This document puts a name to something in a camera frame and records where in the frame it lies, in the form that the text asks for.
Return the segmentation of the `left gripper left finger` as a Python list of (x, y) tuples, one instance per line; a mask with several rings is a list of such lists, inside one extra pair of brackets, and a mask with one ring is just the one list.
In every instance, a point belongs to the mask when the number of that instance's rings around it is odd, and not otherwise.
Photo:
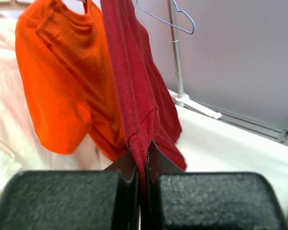
[(0, 198), (0, 230), (136, 230), (139, 174), (126, 152), (102, 171), (25, 171)]

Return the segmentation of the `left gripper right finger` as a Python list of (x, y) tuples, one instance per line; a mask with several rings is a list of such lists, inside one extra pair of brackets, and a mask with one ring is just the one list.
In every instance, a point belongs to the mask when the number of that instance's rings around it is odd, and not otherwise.
[(269, 182), (253, 172), (184, 172), (152, 142), (147, 156), (150, 230), (286, 230)]

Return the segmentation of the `dark red t shirt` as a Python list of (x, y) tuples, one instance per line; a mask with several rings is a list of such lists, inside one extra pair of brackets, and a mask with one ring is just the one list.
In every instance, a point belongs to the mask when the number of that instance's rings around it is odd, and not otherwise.
[(176, 147), (182, 128), (154, 64), (148, 32), (137, 20), (133, 3), (103, 0), (101, 7), (125, 139), (145, 190), (147, 152), (152, 141), (178, 167), (186, 169)]

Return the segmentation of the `orange t shirt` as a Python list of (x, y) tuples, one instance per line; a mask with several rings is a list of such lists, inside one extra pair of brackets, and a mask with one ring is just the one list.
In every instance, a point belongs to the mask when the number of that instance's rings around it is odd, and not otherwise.
[(89, 135), (112, 161), (126, 152), (101, 10), (77, 14), (61, 0), (36, 0), (19, 17), (16, 57), (40, 143), (71, 154)]

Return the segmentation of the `blue hanger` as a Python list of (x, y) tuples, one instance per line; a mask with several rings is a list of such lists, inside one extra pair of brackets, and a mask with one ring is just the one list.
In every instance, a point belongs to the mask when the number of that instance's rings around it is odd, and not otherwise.
[[(192, 35), (194, 34), (194, 30), (195, 30), (195, 22), (193, 20), (193, 18), (185, 11), (185, 10), (181, 10), (179, 9), (178, 7), (178, 4), (175, 0), (168, 0), (168, 9), (169, 9), (169, 18), (170, 18), (170, 21), (165, 21), (163, 19), (161, 19), (160, 17), (157, 17), (156, 15), (150, 13), (149, 11), (145, 10), (141, 5), (140, 5), (140, 2), (139, 0), (136, 0), (136, 6), (138, 9), (140, 9), (141, 11), (143, 11), (144, 13), (148, 14), (149, 16), (171, 26), (172, 28), (175, 28), (177, 30), (180, 30), (184, 33), (187, 33), (189, 35)], [(191, 30), (186, 30), (186, 29), (183, 29), (179, 26), (177, 26), (177, 19), (176, 19), (176, 13), (182, 13), (191, 23), (192, 27), (191, 27)]]

